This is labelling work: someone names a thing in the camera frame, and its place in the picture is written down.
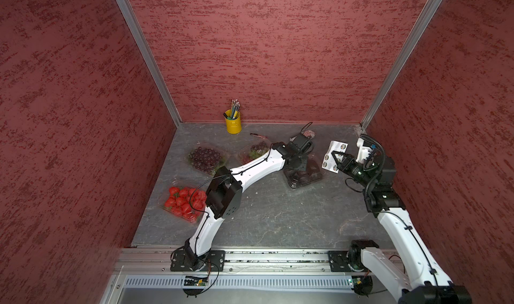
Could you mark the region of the clear box dark plums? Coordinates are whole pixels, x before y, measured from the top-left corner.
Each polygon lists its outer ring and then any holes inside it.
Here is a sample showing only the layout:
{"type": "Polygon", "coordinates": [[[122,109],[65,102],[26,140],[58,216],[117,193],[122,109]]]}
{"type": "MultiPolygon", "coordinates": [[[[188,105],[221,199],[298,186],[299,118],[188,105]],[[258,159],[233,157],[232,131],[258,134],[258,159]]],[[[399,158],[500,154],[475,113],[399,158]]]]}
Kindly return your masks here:
{"type": "Polygon", "coordinates": [[[323,179],[320,163],[314,157],[308,159],[305,171],[283,170],[282,172],[292,189],[309,186],[323,179]]]}

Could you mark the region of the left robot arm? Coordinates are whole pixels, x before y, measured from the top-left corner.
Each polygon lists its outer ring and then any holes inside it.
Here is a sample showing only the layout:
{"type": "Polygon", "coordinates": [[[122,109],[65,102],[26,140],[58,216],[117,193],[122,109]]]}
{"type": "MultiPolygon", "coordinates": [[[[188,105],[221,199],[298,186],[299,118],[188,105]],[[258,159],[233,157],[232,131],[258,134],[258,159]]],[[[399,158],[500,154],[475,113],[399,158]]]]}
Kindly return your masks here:
{"type": "Polygon", "coordinates": [[[314,144],[302,133],[288,143],[270,145],[268,152],[240,167],[221,167],[206,190],[206,206],[200,224],[183,246],[186,265],[198,271],[207,264],[207,254],[226,217],[240,207],[242,194],[262,178],[283,169],[304,171],[314,144]]]}

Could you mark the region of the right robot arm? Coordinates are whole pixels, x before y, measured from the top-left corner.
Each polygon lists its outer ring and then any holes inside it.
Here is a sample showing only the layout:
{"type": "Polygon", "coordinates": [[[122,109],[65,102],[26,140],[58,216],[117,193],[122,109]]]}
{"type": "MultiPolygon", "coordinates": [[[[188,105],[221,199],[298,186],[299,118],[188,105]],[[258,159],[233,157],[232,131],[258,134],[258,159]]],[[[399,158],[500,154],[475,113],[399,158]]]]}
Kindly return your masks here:
{"type": "Polygon", "coordinates": [[[335,162],[332,170],[343,172],[362,186],[367,211],[388,233],[404,269],[397,268],[373,241],[352,242],[349,266],[375,274],[398,303],[471,303],[467,289],[454,284],[431,255],[394,191],[394,161],[379,149],[361,160],[340,151],[329,156],[335,162]]]}

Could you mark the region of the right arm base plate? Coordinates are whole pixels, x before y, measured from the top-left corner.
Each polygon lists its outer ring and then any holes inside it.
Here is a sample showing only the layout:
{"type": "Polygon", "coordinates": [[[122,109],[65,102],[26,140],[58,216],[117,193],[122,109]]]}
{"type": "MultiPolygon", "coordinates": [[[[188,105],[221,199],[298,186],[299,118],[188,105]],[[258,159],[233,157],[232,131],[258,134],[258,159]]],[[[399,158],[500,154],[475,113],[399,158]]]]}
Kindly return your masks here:
{"type": "Polygon", "coordinates": [[[361,253],[357,250],[330,250],[327,252],[328,262],[332,273],[362,273],[368,270],[361,262],[361,253]]]}

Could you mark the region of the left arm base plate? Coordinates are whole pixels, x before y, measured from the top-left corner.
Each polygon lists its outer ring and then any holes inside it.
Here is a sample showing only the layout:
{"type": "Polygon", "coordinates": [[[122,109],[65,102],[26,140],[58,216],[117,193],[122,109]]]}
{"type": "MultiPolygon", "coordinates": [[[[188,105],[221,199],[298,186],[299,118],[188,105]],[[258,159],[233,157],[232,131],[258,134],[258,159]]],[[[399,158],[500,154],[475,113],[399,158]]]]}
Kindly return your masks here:
{"type": "Polygon", "coordinates": [[[171,253],[169,270],[171,272],[222,272],[225,258],[224,250],[211,250],[197,258],[190,257],[183,249],[178,249],[171,253]]]}

